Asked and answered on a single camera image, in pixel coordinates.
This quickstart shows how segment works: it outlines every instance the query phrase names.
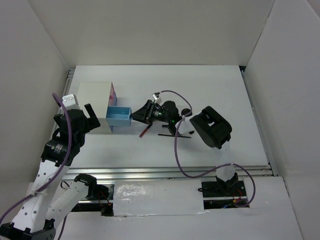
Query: wire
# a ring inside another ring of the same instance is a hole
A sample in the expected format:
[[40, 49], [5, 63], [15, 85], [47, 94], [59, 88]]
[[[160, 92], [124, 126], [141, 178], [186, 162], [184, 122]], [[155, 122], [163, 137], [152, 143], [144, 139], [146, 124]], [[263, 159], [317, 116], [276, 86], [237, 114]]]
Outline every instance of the wire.
[[240, 193], [240, 199], [242, 198], [242, 192], [239, 189], [236, 189]]
[[180, 169], [180, 172], [181, 172], [184, 176], [186, 176], [187, 178], [196, 179], [196, 178], [201, 178], [201, 177], [203, 177], [203, 176], [205, 176], [205, 175], [207, 175], [207, 174], [209, 174], [209, 173], [211, 173], [211, 172], [213, 172], [213, 171], [216, 171], [217, 169], [234, 165], [234, 166], [240, 168], [241, 170], [243, 170], [243, 171], [249, 176], [249, 178], [250, 178], [251, 181], [252, 181], [252, 185], [253, 185], [253, 193], [252, 193], [251, 199], [250, 199], [249, 201], [247, 201], [245, 204], [238, 204], [239, 202], [243, 202], [243, 201], [246, 201], [246, 200], [247, 200], [247, 199], [244, 199], [244, 198], [243, 198], [243, 199], [241, 199], [241, 200], [238, 200], [234, 205], [235, 205], [237, 208], [244, 208], [244, 207], [249, 206], [249, 204], [254, 200], [255, 195], [256, 195], [256, 184], [255, 184], [255, 181], [254, 181], [253, 177], [251, 176], [251, 174], [250, 174], [246, 169], [244, 169], [242, 166], [240, 166], [240, 165], [238, 165], [238, 164], [236, 164], [236, 163], [226, 163], [226, 164], [222, 164], [222, 165], [219, 165], [219, 166], [215, 166], [215, 167], [211, 168], [210, 170], [205, 171], [205, 172], [203, 172], [203, 173], [201, 173], [201, 174], [199, 174], [199, 175], [195, 175], [195, 176], [189, 175], [189, 174], [187, 174], [187, 173], [183, 170], [183, 168], [181, 167], [181, 164], [180, 164], [180, 162], [179, 162], [179, 158], [178, 158], [177, 142], [178, 142], [180, 125], [181, 125], [181, 123], [186, 119], [186, 116], [188, 116], [189, 114], [191, 114], [191, 112], [192, 112], [192, 106], [191, 106], [191, 104], [190, 104], [183, 96], [181, 96], [179, 93], [177, 93], [177, 92], [175, 92], [175, 91], [172, 91], [172, 90], [163, 90], [163, 91], [161, 91], [160, 93], [166, 93], [166, 92], [168, 92], [168, 93], [174, 93], [174, 94], [178, 95], [179, 97], [181, 97], [181, 98], [189, 105], [190, 110], [191, 110], [191, 111], [188, 112], [186, 115], [184, 115], [184, 116], [182, 117], [182, 119], [179, 121], [179, 123], [178, 123], [178, 125], [177, 125], [177, 127], [176, 127], [175, 135], [174, 135], [174, 156], [175, 156], [176, 164], [177, 164], [178, 168]]
[[[65, 107], [65, 105], [63, 104], [63, 102], [61, 101], [61, 99], [58, 97], [57, 94], [55, 93], [52, 93], [52, 96], [54, 98], [54, 100], [56, 101], [56, 103], [62, 107], [63, 109], [63, 112], [64, 112], [64, 115], [65, 115], [65, 119], [66, 119], [66, 124], [67, 124], [67, 127], [68, 127], [68, 147], [67, 147], [67, 151], [66, 151], [66, 154], [65, 154], [65, 157], [64, 157], [64, 160], [60, 166], [60, 168], [58, 169], [58, 171], [55, 173], [55, 175], [47, 182], [45, 183], [43, 186], [39, 187], [36, 192], [41, 192], [43, 191], [44, 189], [46, 189], [49, 184], [51, 184], [55, 179], [56, 177], [61, 173], [62, 169], [64, 168], [64, 166], [66, 165], [67, 163], [67, 160], [69, 158], [69, 154], [70, 154], [70, 151], [71, 151], [71, 143], [72, 143], [72, 131], [71, 131], [71, 122], [70, 122], [70, 117], [69, 117], [69, 114], [68, 114], [68, 111]], [[5, 217], [8, 215], [8, 213], [10, 213], [13, 209], [15, 209], [17, 206], [19, 206], [20, 204], [22, 204], [23, 202], [29, 200], [30, 198], [32, 198], [33, 195], [29, 194], [28, 196], [24, 197], [23, 199], [21, 199], [20, 201], [16, 202], [14, 205], [12, 205], [7, 211], [4, 212], [4, 214], [1, 216], [0, 218], [0, 226], [1, 226], [1, 223], [2, 221], [5, 219]]]
[[63, 223], [62, 223], [61, 231], [60, 231], [60, 234], [59, 234], [59, 237], [58, 237], [58, 239], [57, 239], [57, 240], [60, 240], [60, 239], [61, 239], [62, 233], [63, 233], [63, 232], [64, 232], [64, 230], [65, 230], [65, 225], [66, 225], [67, 217], [68, 217], [68, 215], [67, 215], [67, 216], [65, 216], [65, 218], [63, 219]]
[[100, 205], [100, 209], [102, 209], [102, 204], [100, 202], [100, 195], [99, 195], [99, 192], [98, 192], [98, 202], [99, 202], [99, 205]]
[[190, 112], [188, 112], [186, 115], [184, 115], [185, 117], [189, 116], [191, 113], [192, 113], [192, 106], [191, 104], [188, 102], [187, 99], [185, 99], [182, 95], [180, 95], [179, 93], [177, 93], [176, 91], [172, 91], [172, 90], [163, 90], [160, 92], [161, 94], [162, 93], [173, 93], [175, 95], [178, 95], [180, 98], [182, 98], [190, 107]]
[[70, 188], [70, 185], [69, 185], [66, 181], [62, 181], [62, 182], [60, 182], [60, 187], [61, 187], [62, 189], [68, 190], [68, 188], [65, 188], [65, 187], [62, 186], [63, 183], [64, 183], [65, 185], [67, 185], [68, 188]]
[[106, 195], [102, 191], [100, 191], [100, 193], [104, 196], [105, 200], [108, 202], [108, 205], [110, 206], [111, 204], [110, 204], [108, 198], [106, 197]]

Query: white wall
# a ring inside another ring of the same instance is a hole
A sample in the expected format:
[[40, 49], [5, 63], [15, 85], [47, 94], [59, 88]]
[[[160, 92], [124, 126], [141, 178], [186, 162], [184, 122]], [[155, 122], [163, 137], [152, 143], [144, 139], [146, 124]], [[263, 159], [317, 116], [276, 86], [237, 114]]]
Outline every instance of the white wall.
[[27, 1], [1, 0], [0, 9], [0, 183], [30, 182], [68, 67]]
[[247, 65], [274, 0], [29, 0], [71, 67]]
[[245, 71], [302, 235], [319, 239], [320, 18], [306, 0], [276, 0]]
[[307, 0], [313, 10], [320, 16], [320, 0]]

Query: red wire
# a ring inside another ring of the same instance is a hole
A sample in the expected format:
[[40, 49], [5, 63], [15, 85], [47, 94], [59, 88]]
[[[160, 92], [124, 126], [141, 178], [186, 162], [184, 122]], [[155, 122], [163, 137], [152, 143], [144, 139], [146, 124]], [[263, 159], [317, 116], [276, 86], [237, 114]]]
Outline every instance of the red wire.
[[100, 191], [100, 193], [104, 196], [105, 200], [108, 202], [108, 205], [110, 205], [110, 202], [109, 202], [108, 198], [106, 197], [106, 195], [102, 191]]
[[240, 198], [239, 199], [241, 199], [242, 198], [242, 192], [239, 189], [236, 189], [236, 190], [240, 193]]
[[100, 195], [99, 195], [99, 193], [98, 193], [98, 202], [99, 202], [100, 208], [102, 208], [102, 204], [101, 204], [101, 202], [100, 202]]

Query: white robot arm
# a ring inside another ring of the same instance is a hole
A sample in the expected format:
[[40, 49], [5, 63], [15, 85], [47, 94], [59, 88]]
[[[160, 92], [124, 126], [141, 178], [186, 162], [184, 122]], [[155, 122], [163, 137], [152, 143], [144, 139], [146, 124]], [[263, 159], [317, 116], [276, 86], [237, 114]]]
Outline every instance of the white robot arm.
[[87, 118], [75, 95], [70, 94], [57, 101], [65, 114], [54, 116], [59, 128], [44, 147], [39, 171], [20, 211], [12, 222], [0, 227], [0, 235], [8, 239], [53, 240], [56, 228], [73, 207], [84, 198], [94, 199], [98, 191], [96, 178], [80, 174], [70, 188], [52, 203], [59, 183], [85, 143], [85, 134], [100, 127], [90, 104], [85, 105], [90, 115]]

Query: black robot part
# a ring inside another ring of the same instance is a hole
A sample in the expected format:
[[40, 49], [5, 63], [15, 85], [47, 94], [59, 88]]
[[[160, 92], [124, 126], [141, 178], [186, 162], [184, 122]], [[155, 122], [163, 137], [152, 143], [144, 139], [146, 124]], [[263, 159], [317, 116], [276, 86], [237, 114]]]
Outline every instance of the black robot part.
[[[90, 117], [87, 118], [80, 109], [68, 110], [71, 123], [71, 151], [66, 162], [66, 166], [70, 166], [74, 157], [80, 152], [80, 148], [85, 144], [85, 135], [91, 130], [100, 127], [100, 122], [90, 104], [84, 105]], [[68, 125], [64, 114], [57, 114], [53, 117], [59, 128], [54, 131], [52, 139], [46, 143], [41, 158], [43, 161], [49, 160], [55, 162], [55, 166], [59, 167], [68, 149]]]
[[181, 120], [179, 110], [174, 101], [166, 101], [163, 105], [159, 105], [148, 100], [142, 108], [133, 112], [130, 117], [143, 124], [151, 124], [154, 121], [176, 124]]
[[216, 110], [207, 106], [190, 119], [193, 127], [210, 148], [221, 149], [231, 138], [232, 127]]

